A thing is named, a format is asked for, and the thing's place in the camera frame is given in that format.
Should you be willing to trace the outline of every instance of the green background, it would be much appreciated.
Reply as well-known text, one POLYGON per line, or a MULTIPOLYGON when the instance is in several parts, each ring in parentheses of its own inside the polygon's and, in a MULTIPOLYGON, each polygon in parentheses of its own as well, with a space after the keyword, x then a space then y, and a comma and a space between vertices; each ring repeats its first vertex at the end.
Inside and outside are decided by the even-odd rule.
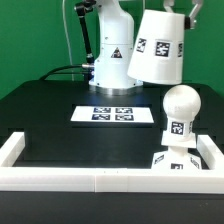
MULTIPOLYGON (((81 0, 66 1, 66 17, 74 63, 85 62, 79 21, 73 8, 81 0)), ((162 0, 146 0, 147 9, 163 10, 162 0)), ((69 64, 62 20, 62 0, 0 0, 0 98, 21 83, 69 64)), ((136 21, 141 0, 121 2, 136 21)), ((195 30, 185 32, 184 82, 204 83, 224 96, 224 1, 204 0, 195 30)), ((176 0, 175 11, 189 14, 191 0, 176 0)), ((97 13, 87 15, 94 54, 99 53, 97 13)))

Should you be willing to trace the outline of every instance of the black tabletop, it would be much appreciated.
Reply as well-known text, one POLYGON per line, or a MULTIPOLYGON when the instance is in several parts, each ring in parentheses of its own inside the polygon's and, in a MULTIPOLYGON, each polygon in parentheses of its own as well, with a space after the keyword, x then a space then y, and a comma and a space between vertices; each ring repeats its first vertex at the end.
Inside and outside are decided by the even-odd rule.
MULTIPOLYGON (((224 100, 206 85, 190 85, 202 101, 193 132, 208 134, 224 151, 224 100)), ((167 123, 162 101, 169 88, 144 85, 136 94, 108 96, 90 92, 83 82, 29 81, 0 100, 0 144, 13 131, 25 132, 26 147, 15 166, 150 168, 153 153, 166 150, 160 144, 167 123), (154 123, 71 122, 76 106, 149 107, 154 123)), ((4 223, 222 223, 223 199, 199 194, 0 192, 0 208, 4 223)))

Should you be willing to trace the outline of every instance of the pawn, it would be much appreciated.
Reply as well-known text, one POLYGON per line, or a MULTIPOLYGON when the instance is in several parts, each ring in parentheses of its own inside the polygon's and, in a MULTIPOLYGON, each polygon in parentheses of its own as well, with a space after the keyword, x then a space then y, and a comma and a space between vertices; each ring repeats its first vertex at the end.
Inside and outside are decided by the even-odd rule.
POLYGON ((161 144, 168 151, 154 154, 152 169, 201 169, 200 158, 188 153, 188 148, 196 148, 192 126, 201 107, 198 93, 186 85, 175 86, 166 93, 163 107, 168 122, 161 144))

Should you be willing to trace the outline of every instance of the white ball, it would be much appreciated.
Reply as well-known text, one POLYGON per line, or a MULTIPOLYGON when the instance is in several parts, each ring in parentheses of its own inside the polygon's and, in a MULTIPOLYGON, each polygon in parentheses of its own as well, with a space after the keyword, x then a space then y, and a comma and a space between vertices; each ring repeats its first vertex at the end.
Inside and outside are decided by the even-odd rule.
POLYGON ((200 110, 201 99, 190 86, 178 85, 166 93, 163 107, 168 118, 177 121, 193 121, 200 110))

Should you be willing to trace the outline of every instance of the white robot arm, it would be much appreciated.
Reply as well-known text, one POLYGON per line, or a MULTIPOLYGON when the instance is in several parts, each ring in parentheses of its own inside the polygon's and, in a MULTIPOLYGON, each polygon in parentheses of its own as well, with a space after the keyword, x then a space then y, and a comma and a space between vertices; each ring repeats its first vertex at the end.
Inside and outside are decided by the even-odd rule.
POLYGON ((133 51, 134 21, 118 0, 97 0, 100 21, 100 55, 94 62, 90 89, 105 94, 135 92, 142 82, 127 75, 133 51))

